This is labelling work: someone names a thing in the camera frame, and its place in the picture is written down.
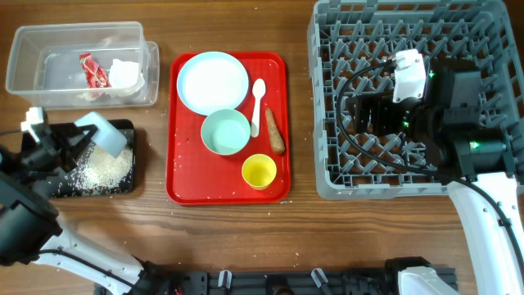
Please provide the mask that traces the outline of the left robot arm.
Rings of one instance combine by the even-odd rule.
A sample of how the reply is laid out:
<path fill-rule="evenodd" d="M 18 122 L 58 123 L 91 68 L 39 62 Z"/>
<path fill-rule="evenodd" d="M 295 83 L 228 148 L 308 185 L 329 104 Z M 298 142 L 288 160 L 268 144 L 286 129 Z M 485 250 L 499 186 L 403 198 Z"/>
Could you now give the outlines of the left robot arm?
<path fill-rule="evenodd" d="M 30 188 L 56 168 L 71 170 L 80 153 L 105 131 L 98 123 L 72 123 L 53 129 L 31 125 L 35 146 L 12 153 L 1 150 L 1 264 L 54 266 L 98 285 L 111 294 L 165 294 L 169 281 L 149 261 L 106 249 L 70 229 L 58 210 Z"/>

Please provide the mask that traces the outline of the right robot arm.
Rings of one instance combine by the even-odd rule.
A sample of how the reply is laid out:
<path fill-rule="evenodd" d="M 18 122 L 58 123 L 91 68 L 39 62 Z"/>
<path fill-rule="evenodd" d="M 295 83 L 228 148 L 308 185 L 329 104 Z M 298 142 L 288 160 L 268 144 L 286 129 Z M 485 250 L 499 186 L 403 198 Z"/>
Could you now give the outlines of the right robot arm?
<path fill-rule="evenodd" d="M 389 59 L 376 65 L 394 76 L 389 92 L 337 101 L 338 121 L 357 132 L 401 132 L 424 144 L 431 168 L 462 223 L 478 291 L 523 291 L 523 225 L 517 207 L 517 167 L 508 138 L 481 124 L 481 72 L 470 61 Z"/>

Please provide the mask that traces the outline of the white tissue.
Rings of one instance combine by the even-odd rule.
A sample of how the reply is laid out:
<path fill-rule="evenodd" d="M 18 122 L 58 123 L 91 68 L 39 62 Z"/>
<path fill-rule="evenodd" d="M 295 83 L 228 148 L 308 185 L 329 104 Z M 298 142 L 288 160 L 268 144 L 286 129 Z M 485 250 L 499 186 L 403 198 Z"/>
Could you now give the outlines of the white tissue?
<path fill-rule="evenodd" d="M 138 62 L 114 59 L 109 69 L 109 82 L 116 97 L 134 95 L 145 84 L 142 69 Z"/>

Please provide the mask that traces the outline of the brown carrot-like food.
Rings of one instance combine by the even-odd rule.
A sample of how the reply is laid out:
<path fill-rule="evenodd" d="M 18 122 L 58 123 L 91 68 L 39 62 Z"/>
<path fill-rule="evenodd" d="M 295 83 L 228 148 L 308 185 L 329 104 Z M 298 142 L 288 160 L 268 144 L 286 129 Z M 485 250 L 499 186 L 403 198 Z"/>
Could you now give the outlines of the brown carrot-like food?
<path fill-rule="evenodd" d="M 270 147 L 272 151 L 276 154 L 283 154 L 285 152 L 285 144 L 283 142 L 281 134 L 278 131 L 278 127 L 276 125 L 273 113 L 269 108 L 265 110 L 265 118 L 267 121 Z"/>

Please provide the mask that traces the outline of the white rice pile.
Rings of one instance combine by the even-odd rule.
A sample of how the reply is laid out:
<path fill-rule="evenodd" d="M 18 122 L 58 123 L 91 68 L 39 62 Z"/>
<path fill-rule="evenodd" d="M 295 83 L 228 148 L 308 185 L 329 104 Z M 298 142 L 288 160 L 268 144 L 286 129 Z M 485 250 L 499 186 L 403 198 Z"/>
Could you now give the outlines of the white rice pile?
<path fill-rule="evenodd" d="M 133 167 L 133 149 L 125 147 L 113 157 L 101 147 L 91 145 L 80 156 L 76 168 L 59 182 L 60 196 L 88 196 L 109 193 L 129 181 Z"/>

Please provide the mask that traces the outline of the mint green bowl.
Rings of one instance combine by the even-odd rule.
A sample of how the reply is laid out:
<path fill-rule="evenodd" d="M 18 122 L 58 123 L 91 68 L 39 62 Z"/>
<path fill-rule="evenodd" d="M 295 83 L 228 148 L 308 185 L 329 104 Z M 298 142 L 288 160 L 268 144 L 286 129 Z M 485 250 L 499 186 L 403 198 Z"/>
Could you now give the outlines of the mint green bowl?
<path fill-rule="evenodd" d="M 201 125 L 201 140 L 206 148 L 220 156 L 240 152 L 251 138 L 251 126 L 239 111 L 223 109 L 208 115 Z"/>

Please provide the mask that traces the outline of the yellow plastic cup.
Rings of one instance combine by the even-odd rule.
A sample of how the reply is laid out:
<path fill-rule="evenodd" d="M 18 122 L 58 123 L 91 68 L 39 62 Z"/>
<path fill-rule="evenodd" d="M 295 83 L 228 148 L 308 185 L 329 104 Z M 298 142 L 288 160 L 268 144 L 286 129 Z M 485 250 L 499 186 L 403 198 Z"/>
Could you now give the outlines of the yellow plastic cup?
<path fill-rule="evenodd" d="M 242 164 L 242 178 L 255 190 L 266 189 L 276 178 L 277 166 L 265 154 L 254 154 Z"/>

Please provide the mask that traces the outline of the small light blue bowl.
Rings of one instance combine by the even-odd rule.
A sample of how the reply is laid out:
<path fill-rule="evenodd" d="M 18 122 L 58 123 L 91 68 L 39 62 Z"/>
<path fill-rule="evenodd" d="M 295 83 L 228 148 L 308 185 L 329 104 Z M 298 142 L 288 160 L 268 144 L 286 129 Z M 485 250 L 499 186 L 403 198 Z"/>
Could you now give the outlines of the small light blue bowl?
<path fill-rule="evenodd" d="M 97 131 L 93 135 L 92 141 L 114 158 L 117 158 L 127 145 L 127 138 L 108 120 L 95 111 L 77 119 L 74 124 L 77 127 L 95 125 Z"/>

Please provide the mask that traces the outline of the red snack wrapper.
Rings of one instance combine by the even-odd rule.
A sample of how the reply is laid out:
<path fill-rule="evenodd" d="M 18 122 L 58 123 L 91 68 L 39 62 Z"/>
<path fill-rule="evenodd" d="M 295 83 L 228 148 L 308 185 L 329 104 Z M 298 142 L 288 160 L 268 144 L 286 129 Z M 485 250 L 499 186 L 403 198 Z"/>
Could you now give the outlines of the red snack wrapper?
<path fill-rule="evenodd" d="M 80 55 L 79 61 L 90 89 L 109 88 L 111 86 L 106 72 L 94 61 L 91 53 Z"/>

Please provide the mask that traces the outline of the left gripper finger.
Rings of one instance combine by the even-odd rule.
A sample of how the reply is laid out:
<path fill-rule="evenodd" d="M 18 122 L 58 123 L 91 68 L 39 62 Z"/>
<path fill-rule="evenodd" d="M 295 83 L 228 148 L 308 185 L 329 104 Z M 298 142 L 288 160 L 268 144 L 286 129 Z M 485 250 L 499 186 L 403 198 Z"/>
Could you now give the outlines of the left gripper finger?
<path fill-rule="evenodd" d="M 46 157 L 38 161 L 38 179 L 41 181 L 65 178 L 78 166 L 74 158 L 61 159 L 60 157 Z"/>
<path fill-rule="evenodd" d="M 77 160 L 98 131 L 95 125 L 70 126 L 61 132 L 61 156 L 64 160 Z"/>

